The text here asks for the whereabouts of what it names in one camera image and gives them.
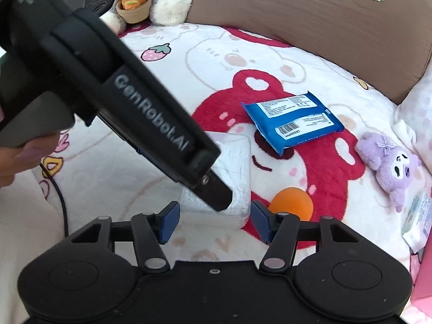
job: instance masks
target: white label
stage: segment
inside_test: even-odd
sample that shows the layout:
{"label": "white label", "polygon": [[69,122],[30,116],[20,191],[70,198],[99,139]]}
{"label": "white label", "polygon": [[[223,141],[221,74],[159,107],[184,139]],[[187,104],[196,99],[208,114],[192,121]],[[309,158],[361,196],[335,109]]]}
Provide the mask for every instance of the white label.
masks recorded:
{"label": "white label", "polygon": [[174,145],[178,146],[180,151],[184,151],[184,149],[189,145],[189,140],[187,140],[184,135],[176,133],[176,126],[167,122],[164,119],[164,114],[154,108],[152,101],[148,97],[144,97],[133,85],[130,84],[129,77],[126,74],[118,75],[114,80],[114,84],[116,88],[122,90],[123,95],[126,96],[143,115],[145,115],[145,118],[151,121],[154,126],[159,128],[160,132]]}
{"label": "white label", "polygon": [[317,107],[314,103],[305,95],[292,96],[287,98],[281,98],[278,100],[259,102],[257,105],[263,110],[265,115],[269,118],[279,117],[283,114],[290,113],[301,108]]}
{"label": "white label", "polygon": [[326,114],[318,113],[296,119],[295,121],[282,125],[275,130],[276,133],[284,139],[290,139],[319,129],[327,128],[333,124],[334,123]]}

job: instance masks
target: plush toy paw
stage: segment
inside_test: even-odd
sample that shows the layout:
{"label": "plush toy paw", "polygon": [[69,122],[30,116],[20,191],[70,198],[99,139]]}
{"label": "plush toy paw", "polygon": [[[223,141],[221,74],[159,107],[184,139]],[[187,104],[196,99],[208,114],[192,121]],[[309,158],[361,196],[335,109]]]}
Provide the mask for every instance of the plush toy paw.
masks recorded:
{"label": "plush toy paw", "polygon": [[119,15],[116,15],[115,13],[112,13],[111,11],[108,11],[104,15],[100,17],[100,19],[113,31],[114,34],[118,35],[126,30],[126,22],[125,20],[120,17]]}
{"label": "plush toy paw", "polygon": [[405,204],[405,190],[395,189],[389,193],[390,201],[396,209],[396,212],[401,213]]}
{"label": "plush toy paw", "polygon": [[184,23],[192,0],[157,0],[150,11],[155,25],[173,26]]}

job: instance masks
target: orange ball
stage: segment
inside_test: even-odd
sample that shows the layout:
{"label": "orange ball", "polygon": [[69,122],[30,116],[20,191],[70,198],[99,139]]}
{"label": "orange ball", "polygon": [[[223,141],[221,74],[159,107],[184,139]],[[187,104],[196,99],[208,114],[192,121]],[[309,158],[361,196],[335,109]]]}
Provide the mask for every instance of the orange ball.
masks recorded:
{"label": "orange ball", "polygon": [[297,187],[288,187],[279,191],[269,205],[272,213],[288,212],[299,216],[300,220],[309,221],[314,212],[314,203],[310,196]]}

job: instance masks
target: fingernail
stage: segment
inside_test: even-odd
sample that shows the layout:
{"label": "fingernail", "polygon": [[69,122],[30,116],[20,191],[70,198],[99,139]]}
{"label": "fingernail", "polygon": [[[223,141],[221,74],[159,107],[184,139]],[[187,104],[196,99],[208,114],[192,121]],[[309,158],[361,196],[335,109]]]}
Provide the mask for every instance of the fingernail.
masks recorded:
{"label": "fingernail", "polygon": [[21,151],[15,156],[15,159],[23,162],[36,161],[44,156],[43,151],[40,148],[28,148],[27,150]]}

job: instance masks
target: plush doll face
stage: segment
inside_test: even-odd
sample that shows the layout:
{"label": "plush doll face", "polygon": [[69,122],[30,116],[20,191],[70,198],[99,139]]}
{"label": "plush doll face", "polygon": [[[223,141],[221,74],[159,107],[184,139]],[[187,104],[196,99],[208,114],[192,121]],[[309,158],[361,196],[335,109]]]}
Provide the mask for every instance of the plush doll face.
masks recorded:
{"label": "plush doll face", "polygon": [[420,161],[415,154],[411,154],[399,146],[390,150],[388,157],[377,172],[380,176],[388,175],[386,183],[385,180],[382,180],[384,190],[407,188],[418,166],[420,166]]}

